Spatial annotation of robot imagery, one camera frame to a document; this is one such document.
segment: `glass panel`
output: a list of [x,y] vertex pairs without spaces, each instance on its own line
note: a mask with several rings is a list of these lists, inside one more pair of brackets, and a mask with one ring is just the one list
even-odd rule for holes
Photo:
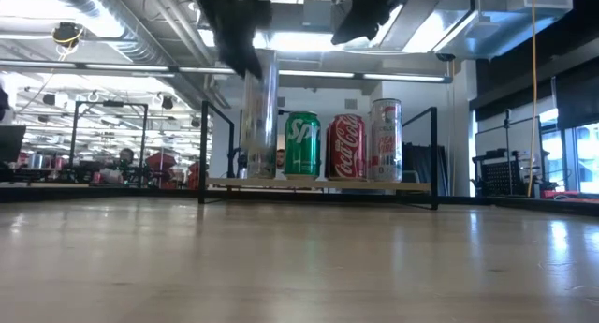
[[563,172],[563,148],[560,131],[547,132],[543,135],[543,150],[549,152],[545,163],[545,172],[550,182],[557,183],[556,191],[565,191]]
[[599,193],[599,123],[577,128],[580,192]]

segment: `white soda can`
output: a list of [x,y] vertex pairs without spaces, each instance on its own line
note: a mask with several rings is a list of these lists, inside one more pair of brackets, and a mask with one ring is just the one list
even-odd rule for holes
[[371,173],[376,182],[402,181],[402,103],[384,98],[371,108]]

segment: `wooden floor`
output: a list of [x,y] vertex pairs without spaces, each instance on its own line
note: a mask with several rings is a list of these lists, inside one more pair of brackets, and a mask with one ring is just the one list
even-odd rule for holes
[[0,322],[597,322],[596,220],[389,211],[0,205]]

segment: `green sprite can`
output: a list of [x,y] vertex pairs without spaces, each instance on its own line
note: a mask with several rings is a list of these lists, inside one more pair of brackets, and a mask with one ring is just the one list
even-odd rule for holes
[[285,177],[316,180],[320,175],[320,122],[313,112],[292,112],[285,125]]

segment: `computer monitor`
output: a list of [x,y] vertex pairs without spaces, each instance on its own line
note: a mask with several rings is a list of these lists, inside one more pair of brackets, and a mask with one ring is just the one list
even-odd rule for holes
[[19,160],[22,139],[25,137],[26,126],[0,126],[0,162],[16,162]]

